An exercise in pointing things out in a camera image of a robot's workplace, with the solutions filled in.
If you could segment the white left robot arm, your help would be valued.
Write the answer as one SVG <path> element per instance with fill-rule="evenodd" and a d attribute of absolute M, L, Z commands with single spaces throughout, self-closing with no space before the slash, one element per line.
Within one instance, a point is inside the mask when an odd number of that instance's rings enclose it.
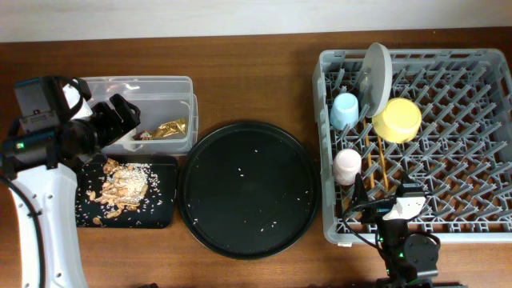
<path fill-rule="evenodd" d="M 71 164 L 136 128 L 140 109 L 120 94 L 89 106 L 81 78 L 32 78 L 14 91 L 22 116 L 1 144 L 1 182 L 17 206 L 22 286 L 85 287 Z"/>

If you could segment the wooden chopstick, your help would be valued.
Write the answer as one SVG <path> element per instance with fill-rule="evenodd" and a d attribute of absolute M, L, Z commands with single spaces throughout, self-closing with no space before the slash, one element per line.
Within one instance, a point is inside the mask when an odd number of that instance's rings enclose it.
<path fill-rule="evenodd" d="M 366 124 L 366 118 L 363 119 L 363 127 L 364 128 L 367 128 L 367 124 Z M 367 134 L 365 136 L 365 144 L 367 147 L 370 147 L 370 140 L 369 140 L 369 135 Z M 368 153 L 367 155 L 367 162 L 368 162 L 368 167 L 371 168 L 372 167 L 372 157 L 371 157 L 371 152 Z M 370 173 L 370 188 L 373 189 L 374 188 L 374 174 L 373 172 Z"/>
<path fill-rule="evenodd" d="M 383 145 L 382 145 L 382 139 L 380 136 L 378 136 L 377 140 L 378 140 L 378 148 L 379 148 L 379 157 L 380 157 L 381 167 L 382 167 L 383 182 L 384 182 L 385 191 L 387 192 L 387 191 L 389 191 L 389 180 L 387 177 L 386 160 L 385 160 L 385 156 L 383 153 L 384 150 L 383 150 Z"/>

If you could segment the gold candy wrapper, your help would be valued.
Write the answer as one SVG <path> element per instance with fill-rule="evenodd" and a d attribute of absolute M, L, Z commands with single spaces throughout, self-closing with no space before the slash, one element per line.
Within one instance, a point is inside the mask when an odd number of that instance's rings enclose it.
<path fill-rule="evenodd" d="M 160 140 L 160 139 L 168 138 L 175 134 L 186 134 L 186 129 L 187 129 L 186 119 L 180 118 L 178 120 L 173 120 L 171 122 L 163 123 L 153 131 L 144 130 L 144 131 L 136 134 L 135 136 L 133 136 L 133 139 L 140 140 L 140 141 Z"/>

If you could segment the grey round plate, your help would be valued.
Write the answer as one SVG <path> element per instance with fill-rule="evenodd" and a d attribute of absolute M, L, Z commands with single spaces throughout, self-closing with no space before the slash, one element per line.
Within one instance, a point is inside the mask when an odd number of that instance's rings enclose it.
<path fill-rule="evenodd" d="M 379 115 L 386 108 L 392 87 L 393 67 L 390 52 L 378 42 L 367 49 L 358 84 L 359 103 L 368 106 L 367 118 Z"/>

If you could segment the food scraps pile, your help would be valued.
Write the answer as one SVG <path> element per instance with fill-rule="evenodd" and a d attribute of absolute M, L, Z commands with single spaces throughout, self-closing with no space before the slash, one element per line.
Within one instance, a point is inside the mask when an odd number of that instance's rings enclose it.
<path fill-rule="evenodd" d="M 155 216 L 163 207 L 156 166 L 122 163 L 109 158 L 86 164 L 77 175 L 75 218 L 78 226 L 106 227 L 127 223 L 141 226 L 142 216 Z"/>

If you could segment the yellow bowl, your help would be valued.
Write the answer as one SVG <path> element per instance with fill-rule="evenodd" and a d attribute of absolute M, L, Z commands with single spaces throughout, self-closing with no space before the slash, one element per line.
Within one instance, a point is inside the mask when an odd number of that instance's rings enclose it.
<path fill-rule="evenodd" d="M 417 135 L 421 123 L 420 109 L 406 98 L 392 98 L 380 114 L 372 117 L 376 134 L 393 143 L 411 141 Z"/>

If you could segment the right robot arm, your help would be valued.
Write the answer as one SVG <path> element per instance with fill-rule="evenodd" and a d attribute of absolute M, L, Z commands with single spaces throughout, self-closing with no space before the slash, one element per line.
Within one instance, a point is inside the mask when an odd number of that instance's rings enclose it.
<path fill-rule="evenodd" d="M 385 278 L 376 287 L 434 287 L 438 276 L 440 239 L 428 232 L 413 232 L 408 224 L 420 215 L 426 204 L 426 192 L 407 174 L 395 193 L 378 200 L 369 200 L 362 176 L 356 174 L 354 192 L 345 213 L 360 213 L 360 223 L 375 224 L 377 232 L 371 244 L 386 266 Z"/>

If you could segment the light blue plastic cup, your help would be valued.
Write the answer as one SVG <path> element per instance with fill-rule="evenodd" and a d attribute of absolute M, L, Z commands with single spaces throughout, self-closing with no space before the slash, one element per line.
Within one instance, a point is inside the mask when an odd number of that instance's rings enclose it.
<path fill-rule="evenodd" d="M 330 124 L 337 130 L 354 128 L 358 122 L 358 99 L 351 93 L 339 94 L 330 111 Z"/>

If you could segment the pink plastic cup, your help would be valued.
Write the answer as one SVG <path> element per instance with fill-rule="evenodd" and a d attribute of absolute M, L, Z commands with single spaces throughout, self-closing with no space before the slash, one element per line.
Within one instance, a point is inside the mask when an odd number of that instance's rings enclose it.
<path fill-rule="evenodd" d="M 361 172 L 362 158 L 353 149 L 340 150 L 333 160 L 333 176 L 342 186 L 350 186 L 355 182 L 356 174 Z"/>

